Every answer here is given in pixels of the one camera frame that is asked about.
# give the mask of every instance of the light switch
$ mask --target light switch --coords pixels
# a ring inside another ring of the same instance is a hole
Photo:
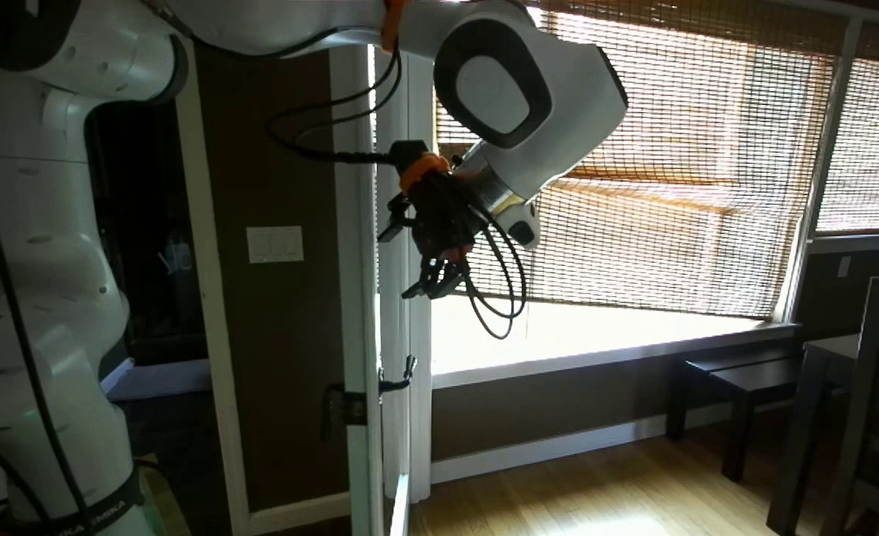
[[[249,266],[304,263],[300,225],[247,225]]]

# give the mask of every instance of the white door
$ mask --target white door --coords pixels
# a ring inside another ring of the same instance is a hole
[[[368,62],[364,50],[332,50],[332,96],[352,96],[368,86]],[[371,147],[371,121],[347,121],[337,129],[338,153],[365,153]],[[347,437],[347,498],[353,536],[404,536],[408,499],[422,498],[428,467],[428,355],[425,355],[425,304],[401,301],[401,289],[416,276],[408,231],[391,245],[376,245],[383,203],[396,190],[396,173],[380,166],[337,166],[337,228],[338,228],[338,294],[343,294],[343,342],[344,342],[344,437]]]

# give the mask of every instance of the window sill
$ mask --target window sill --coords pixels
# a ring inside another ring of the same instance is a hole
[[[492,340],[468,297],[432,301],[432,386],[583,370],[788,336],[781,325],[620,307],[528,304],[508,340]]]

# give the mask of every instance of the wooden floor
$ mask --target wooden floor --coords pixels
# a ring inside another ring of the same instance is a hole
[[[747,536],[766,526],[782,418],[760,418],[747,480],[717,473],[721,425],[446,483],[410,511],[414,536]],[[818,529],[836,440],[823,440],[799,532]]]

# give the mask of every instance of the wooden bench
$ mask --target wooden bench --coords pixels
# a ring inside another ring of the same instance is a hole
[[[666,437],[678,440],[685,429],[685,406],[693,386],[711,389],[732,401],[729,432],[724,444],[727,480],[742,480],[747,432],[760,406],[791,400],[799,382],[802,348],[791,340],[745,345],[721,355],[685,358],[674,367],[666,401]]]

